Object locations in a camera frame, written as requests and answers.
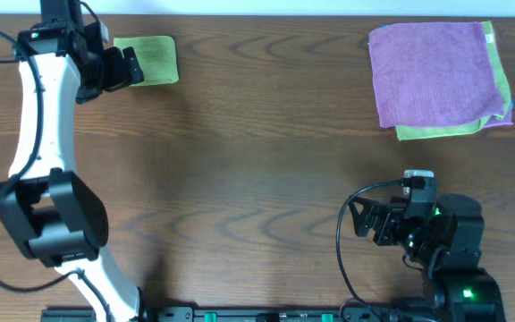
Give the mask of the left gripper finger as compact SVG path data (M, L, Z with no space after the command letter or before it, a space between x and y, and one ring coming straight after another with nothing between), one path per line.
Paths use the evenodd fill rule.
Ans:
M144 73L140 68L138 58L133 47L126 47L122 51L124 61L128 68L129 84L135 85L144 81Z
M131 59L135 56L132 47L110 47L103 52L105 67L103 90L113 92L131 85L133 71Z

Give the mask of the green microfiber cloth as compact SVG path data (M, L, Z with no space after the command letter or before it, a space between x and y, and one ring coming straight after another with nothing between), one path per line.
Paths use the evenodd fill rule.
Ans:
M179 80L176 46L170 36L114 38L114 45L134 49L144 73L144 81L135 87L167 85Z

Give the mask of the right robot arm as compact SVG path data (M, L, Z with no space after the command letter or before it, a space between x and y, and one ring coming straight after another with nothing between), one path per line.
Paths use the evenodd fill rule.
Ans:
M384 321L496 322L505 319L498 283L480 267L485 221L474 199L412 191L383 203L355 197L348 203L354 232L378 246L399 245L417 263L423 295L389 307L371 306Z

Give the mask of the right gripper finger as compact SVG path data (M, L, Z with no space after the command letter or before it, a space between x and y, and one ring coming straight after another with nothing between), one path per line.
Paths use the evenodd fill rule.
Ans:
M366 237L370 229L373 228L375 223L375 215L369 209L364 209L358 212L357 209L351 211L354 232L358 237Z
M370 217L386 214L391 210L391 207L388 203L363 197L355 197L349 202L349 209L353 217Z

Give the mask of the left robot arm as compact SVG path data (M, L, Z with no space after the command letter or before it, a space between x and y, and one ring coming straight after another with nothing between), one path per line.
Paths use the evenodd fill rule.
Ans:
M77 172L74 108L143 79L132 48L108 43L101 21L52 18L16 40L22 86L18 147L0 182L0 222L20 253L55 269L98 321L138 321L141 292L107 246L99 197Z

